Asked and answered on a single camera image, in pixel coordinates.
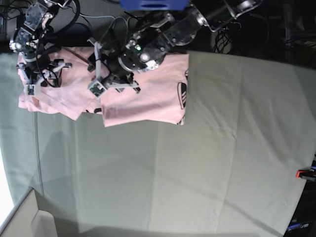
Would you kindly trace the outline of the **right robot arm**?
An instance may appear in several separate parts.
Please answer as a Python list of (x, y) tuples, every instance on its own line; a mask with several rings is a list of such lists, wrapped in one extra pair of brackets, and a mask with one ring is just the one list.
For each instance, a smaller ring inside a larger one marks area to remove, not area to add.
[(52, 30), (50, 22), (58, 14), (59, 9), (67, 6), (69, 1), (38, 0), (27, 9), (23, 24), (11, 36), (10, 49), (24, 60), (16, 65), (16, 69), (25, 80), (26, 95), (39, 95), (42, 86), (59, 88), (62, 83), (62, 70), (72, 67), (72, 63), (67, 63), (63, 59), (50, 59), (49, 55), (59, 52), (60, 46), (52, 45), (45, 48), (49, 40), (67, 31), (79, 18), (80, 3), (78, 0), (72, 2), (76, 8), (74, 18), (58, 32)]

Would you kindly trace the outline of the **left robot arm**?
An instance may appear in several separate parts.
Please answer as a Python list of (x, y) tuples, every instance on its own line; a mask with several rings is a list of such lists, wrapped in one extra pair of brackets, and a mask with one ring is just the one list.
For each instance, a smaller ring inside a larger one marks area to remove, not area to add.
[(92, 43), (94, 54), (89, 58), (88, 68), (96, 76), (87, 88), (97, 98), (110, 88), (118, 92), (133, 88), (140, 92), (134, 73), (157, 69), (174, 47), (191, 43), (201, 28), (216, 32), (261, 3), (260, 0), (193, 0), (181, 11), (152, 11), (140, 18), (135, 29), (126, 35), (125, 45), (120, 46), (119, 39)]

